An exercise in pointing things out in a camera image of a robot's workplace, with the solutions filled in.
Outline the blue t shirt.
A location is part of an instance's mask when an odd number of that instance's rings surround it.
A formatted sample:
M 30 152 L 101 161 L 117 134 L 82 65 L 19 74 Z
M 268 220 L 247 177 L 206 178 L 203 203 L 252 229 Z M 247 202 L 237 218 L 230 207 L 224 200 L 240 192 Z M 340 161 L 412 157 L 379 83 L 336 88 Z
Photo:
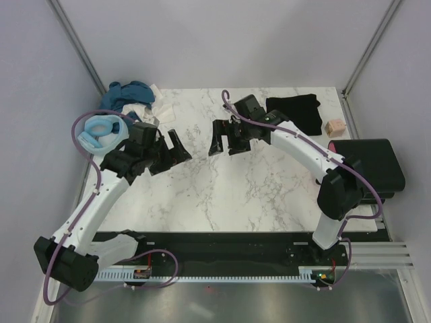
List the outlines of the blue t shirt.
M 156 100 L 152 89 L 143 82 L 132 81 L 126 85 L 112 82 L 103 95 L 100 110 L 121 112 L 127 104 L 152 104 Z

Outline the black pink drawer organizer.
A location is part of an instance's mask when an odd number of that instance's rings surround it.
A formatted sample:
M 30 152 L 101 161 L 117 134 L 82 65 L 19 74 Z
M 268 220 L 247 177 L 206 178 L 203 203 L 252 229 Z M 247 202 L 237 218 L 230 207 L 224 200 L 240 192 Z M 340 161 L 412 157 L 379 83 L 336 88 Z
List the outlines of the black pink drawer organizer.
M 405 176 L 388 139 L 332 140 L 330 151 L 361 161 L 364 177 L 382 201 L 391 199 L 405 188 Z

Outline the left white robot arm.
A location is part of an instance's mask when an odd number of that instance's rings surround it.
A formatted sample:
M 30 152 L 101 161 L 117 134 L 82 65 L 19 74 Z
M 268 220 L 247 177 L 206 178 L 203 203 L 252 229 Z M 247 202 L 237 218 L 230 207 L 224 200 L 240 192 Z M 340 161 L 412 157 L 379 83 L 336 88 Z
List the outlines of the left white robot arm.
M 151 175 L 165 172 L 192 157 L 176 131 L 168 131 L 173 146 L 168 147 L 158 128 L 137 123 L 127 139 L 109 151 L 97 166 L 96 186 L 68 220 L 50 237 L 40 237 L 34 251 L 46 278 L 76 290 L 85 291 L 99 271 L 124 259 L 142 264 L 147 247 L 131 230 L 111 240 L 95 243 L 96 232 L 112 206 L 145 171 Z

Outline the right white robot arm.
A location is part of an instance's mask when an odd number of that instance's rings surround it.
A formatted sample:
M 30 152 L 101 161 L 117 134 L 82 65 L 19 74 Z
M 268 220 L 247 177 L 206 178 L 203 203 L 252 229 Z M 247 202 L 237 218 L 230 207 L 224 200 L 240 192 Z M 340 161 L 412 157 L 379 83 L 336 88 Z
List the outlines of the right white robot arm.
M 224 151 L 222 137 L 228 139 L 228 153 L 235 155 L 251 150 L 250 140 L 263 140 L 302 164 L 320 184 L 317 205 L 321 216 L 308 248 L 310 260 L 325 264 L 333 256 L 332 246 L 339 240 L 346 215 L 356 208 L 364 195 L 360 179 L 346 168 L 362 172 L 360 161 L 346 160 L 305 135 L 291 120 L 274 110 L 257 121 L 244 118 L 214 120 L 208 155 Z

